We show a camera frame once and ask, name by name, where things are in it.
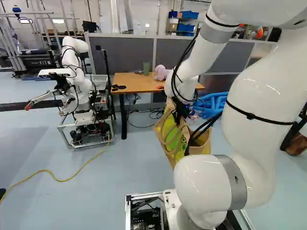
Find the orange object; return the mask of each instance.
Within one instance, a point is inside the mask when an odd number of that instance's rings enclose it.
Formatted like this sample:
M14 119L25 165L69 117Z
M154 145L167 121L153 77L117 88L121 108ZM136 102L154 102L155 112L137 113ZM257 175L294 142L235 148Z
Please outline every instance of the orange object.
M263 37L263 28L262 26L259 27L257 34L255 36L256 39L262 38Z

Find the white basket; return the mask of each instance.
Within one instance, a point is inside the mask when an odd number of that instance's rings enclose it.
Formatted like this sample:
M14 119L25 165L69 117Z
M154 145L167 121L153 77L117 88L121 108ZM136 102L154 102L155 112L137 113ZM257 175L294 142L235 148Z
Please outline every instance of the white basket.
M86 74L86 76L93 81L97 90L105 90L107 84L107 75L95 75L95 74Z

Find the yellow cable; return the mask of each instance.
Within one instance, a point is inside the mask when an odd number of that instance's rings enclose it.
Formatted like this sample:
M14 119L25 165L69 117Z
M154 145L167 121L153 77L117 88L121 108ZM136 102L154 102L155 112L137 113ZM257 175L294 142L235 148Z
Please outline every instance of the yellow cable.
M16 184L12 185L11 187L9 187L9 189L5 192L5 194L4 194L3 197L1 198L0 204L1 204L2 201L4 200L5 196L6 196L14 187L16 187L16 186L22 184L23 182L25 182L25 181L31 179L31 178L34 177L36 174L39 174L39 173L41 173L41 172L47 172L47 173L49 173L49 174L52 176L52 178L53 178L54 180L56 180L57 182L66 182L66 181L71 180L71 179L74 178L76 175L78 175L78 173L79 173L88 163L90 163L90 162L93 161L95 158L97 158L101 153L103 153L103 152L106 150L106 147L109 145L109 143L110 143L110 136L108 136L107 145L104 146L104 148L103 148L98 154L96 154L96 155L93 156L91 159L89 159L89 160L88 160L88 161L87 161L87 162L86 162L86 163L85 163L85 164L84 164L84 165L83 165L73 176L71 176L71 177L69 177L69 178L67 178L67 179L65 179L65 180L59 180L59 179L57 179L57 178L55 177L55 175L53 174L53 172L52 172L51 170L48 170L48 169L41 169L41 170L38 170L37 172L33 173L31 176L29 176L29 177L23 179L22 181L20 181L20 182L18 182L18 183L16 183Z

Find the green cup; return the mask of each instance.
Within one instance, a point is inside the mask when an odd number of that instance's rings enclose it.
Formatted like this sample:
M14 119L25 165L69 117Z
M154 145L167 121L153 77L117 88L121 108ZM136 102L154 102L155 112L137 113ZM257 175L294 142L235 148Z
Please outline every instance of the green cup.
M149 68L150 68L150 63L149 62L143 62L143 72L145 76L149 75Z

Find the cubicle wall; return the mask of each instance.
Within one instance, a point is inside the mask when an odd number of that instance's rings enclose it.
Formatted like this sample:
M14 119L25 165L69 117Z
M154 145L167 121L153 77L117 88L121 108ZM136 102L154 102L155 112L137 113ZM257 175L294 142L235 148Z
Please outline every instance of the cubicle wall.
M153 63L153 38L90 37L90 45L96 74L106 74L103 53L96 50L101 46L107 50L110 74L133 72L143 69L143 62Z
M150 70L153 69L153 66L159 64L171 69L177 64L191 39L191 37L135 36L132 34L105 35L95 33L89 34L87 42L91 46L92 64L94 64L96 74L106 73L103 54L96 50L98 45L107 50L110 73L114 74L116 72L141 70L143 62L150 63ZM272 46L272 42L231 39L206 74L240 73L248 63L251 64L250 57L256 46L255 44L261 45L260 50L262 53L263 46L266 46L268 51Z

